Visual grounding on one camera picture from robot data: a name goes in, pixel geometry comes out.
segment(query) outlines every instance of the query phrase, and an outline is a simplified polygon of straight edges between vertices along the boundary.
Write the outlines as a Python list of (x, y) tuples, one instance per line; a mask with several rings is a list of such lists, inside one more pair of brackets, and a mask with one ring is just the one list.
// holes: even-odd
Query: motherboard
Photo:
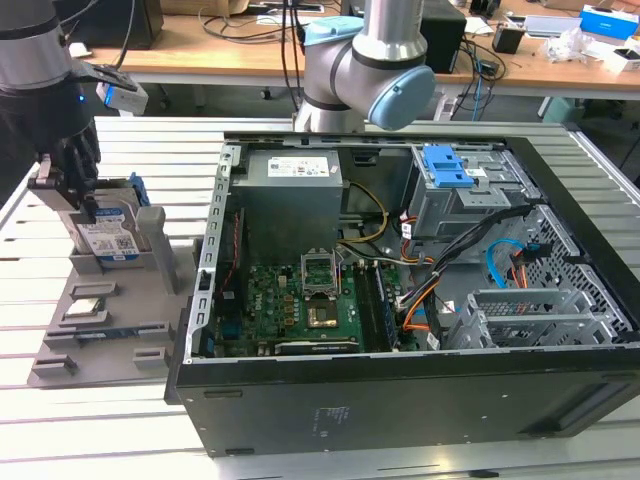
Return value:
[(402, 293), (394, 265), (343, 265), (334, 253), (253, 265), (246, 305), (214, 313), (212, 343), (225, 357), (391, 351)]

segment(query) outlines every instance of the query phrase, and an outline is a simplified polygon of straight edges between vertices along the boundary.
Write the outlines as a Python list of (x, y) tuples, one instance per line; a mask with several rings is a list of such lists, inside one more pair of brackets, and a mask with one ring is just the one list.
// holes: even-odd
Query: green circuit board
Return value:
[[(393, 301), (401, 292), (398, 272), (393, 266), (381, 269), (381, 272), (388, 301)], [(326, 271), (311, 268), (307, 271), (306, 281), (312, 285), (325, 285), (331, 278), (330, 272), (327, 276)], [(363, 352), (361, 321), (367, 319), (360, 318), (351, 265), (342, 266), (338, 281), (340, 293), (335, 298), (305, 298), (300, 264), (252, 266), (247, 312), (237, 338), (223, 341), (225, 355), (259, 355), (260, 345), (287, 341), (356, 342), (359, 351)]]

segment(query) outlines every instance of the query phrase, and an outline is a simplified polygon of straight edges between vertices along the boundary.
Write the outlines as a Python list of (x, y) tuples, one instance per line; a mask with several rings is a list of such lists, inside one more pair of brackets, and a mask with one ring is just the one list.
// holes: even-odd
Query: blue drive bay latch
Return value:
[(464, 160), (453, 148), (445, 145), (425, 145), (424, 165), (433, 175), (433, 183), (438, 188), (473, 187), (474, 182), (462, 167)]

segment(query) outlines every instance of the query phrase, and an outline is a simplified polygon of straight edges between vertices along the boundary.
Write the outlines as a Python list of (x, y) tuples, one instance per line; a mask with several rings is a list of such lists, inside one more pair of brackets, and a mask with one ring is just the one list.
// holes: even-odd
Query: blue cable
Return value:
[(476, 88), (476, 103), (473, 106), (473, 116), (471, 117), (471, 121), (475, 122), (476, 121), (476, 114), (478, 113), (478, 105), (480, 104), (480, 94), (482, 93), (482, 75), (480, 74), (481, 72), (481, 65), (480, 65), (480, 60), (478, 60), (476, 58), (476, 68), (478, 69), (478, 74), (480, 75), (478, 77), (478, 87)]
[(498, 285), (498, 287), (507, 288), (507, 284), (502, 279), (502, 275), (500, 275), (500, 273), (498, 272), (498, 267), (496, 267), (496, 264), (493, 261), (493, 250), (496, 248), (496, 246), (498, 246), (501, 243), (509, 243), (511, 245), (518, 247), (520, 250), (523, 250), (525, 246), (519, 241), (513, 240), (511, 238), (500, 238), (495, 242), (493, 242), (491, 245), (489, 245), (489, 248), (487, 248), (487, 268), (489, 269), (489, 273), (491, 274), (493, 279), (496, 281), (496, 284)]

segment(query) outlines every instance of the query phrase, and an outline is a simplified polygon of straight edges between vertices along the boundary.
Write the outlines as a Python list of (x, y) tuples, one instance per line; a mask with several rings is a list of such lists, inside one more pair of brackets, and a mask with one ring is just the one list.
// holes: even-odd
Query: light blue robot joint cap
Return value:
[(393, 80), (369, 109), (369, 121), (384, 130), (399, 130), (424, 112), (436, 88), (426, 65), (412, 68)]
[(358, 17), (323, 17), (311, 22), (306, 29), (304, 46), (337, 42), (353, 38), (364, 27), (364, 20)]

